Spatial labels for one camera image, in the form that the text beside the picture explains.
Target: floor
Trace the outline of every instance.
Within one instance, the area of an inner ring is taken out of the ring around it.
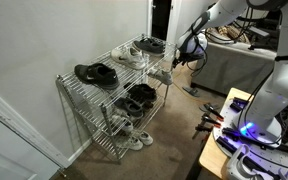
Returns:
[[[191,71],[185,66],[179,65],[174,70],[174,84],[170,86],[166,105],[145,129],[154,138],[152,145],[139,151],[129,150],[121,164],[107,158],[95,145],[91,145],[65,170],[65,179],[186,179],[205,136],[205,133],[200,133],[192,139],[194,128],[203,114],[199,106],[211,102],[221,107],[225,100],[222,96],[200,89],[199,98],[188,95],[182,87],[189,86],[190,74]],[[159,89],[159,93],[164,91],[165,87]],[[204,171],[199,179],[217,178]]]

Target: black sneaker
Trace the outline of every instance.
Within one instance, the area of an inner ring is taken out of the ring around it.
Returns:
[[[128,98],[119,98],[114,102],[114,105],[122,109],[135,118],[143,117],[143,109],[140,105]]]
[[[146,101],[142,107],[144,111],[149,111],[154,107],[154,104],[152,102]]]
[[[151,54],[153,56],[163,56],[163,44],[156,42],[154,39],[146,38],[142,39],[141,41],[134,41],[133,46],[137,50],[142,50],[147,54]]]
[[[126,89],[131,83],[127,83],[124,88]],[[132,98],[143,98],[144,101],[154,102],[157,99],[155,89],[147,84],[137,84],[128,90]]]
[[[74,73],[84,84],[94,84],[106,90],[114,90],[119,86],[115,70],[102,63],[90,66],[79,64],[75,66]]]

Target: white wall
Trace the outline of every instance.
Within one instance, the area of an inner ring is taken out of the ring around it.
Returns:
[[[146,20],[147,0],[0,0],[0,96],[69,158],[81,142],[56,75],[144,33]]]

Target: wooden table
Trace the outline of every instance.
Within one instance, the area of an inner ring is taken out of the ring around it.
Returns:
[[[246,92],[231,88],[225,104],[234,97],[248,99],[249,96],[250,94]],[[199,158],[200,165],[220,179],[226,179],[226,163],[228,160],[228,157],[217,147],[213,133],[211,133]]]

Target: metal shelving unit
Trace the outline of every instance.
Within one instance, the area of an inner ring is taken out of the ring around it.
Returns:
[[[133,41],[144,38],[147,38],[147,36],[137,36],[118,46],[117,49],[124,51],[128,47],[132,46]],[[110,58],[110,52],[107,52],[89,62],[89,64],[103,63],[110,68],[115,69],[120,82],[120,86],[115,90],[108,91],[96,86],[83,84],[75,76],[74,72],[65,75],[58,75],[56,80],[59,92],[65,97],[69,106],[73,110],[74,115],[78,119],[82,120],[82,122],[84,122],[83,124],[87,126],[88,130],[92,134],[93,142],[99,144],[111,155],[116,156],[119,162],[128,149],[119,148],[116,143],[127,141],[130,137],[125,136],[125,134],[121,135],[120,133],[120,130],[126,122],[113,120],[111,118],[117,111],[114,102],[121,97],[126,97],[128,95],[127,91],[136,84],[147,83],[152,88],[158,89],[162,83],[156,79],[149,78],[147,73],[154,66],[159,66],[161,62],[168,61],[168,70],[172,70],[172,60],[175,56],[176,46],[156,38],[153,39],[165,45],[164,54],[161,58],[144,54],[143,56],[147,60],[147,66],[143,70],[133,70],[116,63]],[[131,82],[132,84],[127,88],[124,88],[123,86],[128,82]],[[150,109],[150,111],[145,112],[143,118],[133,122],[134,128],[142,131],[147,126],[156,112],[165,103],[167,93],[168,87],[164,97],[158,96],[157,100],[154,102],[153,108]]]

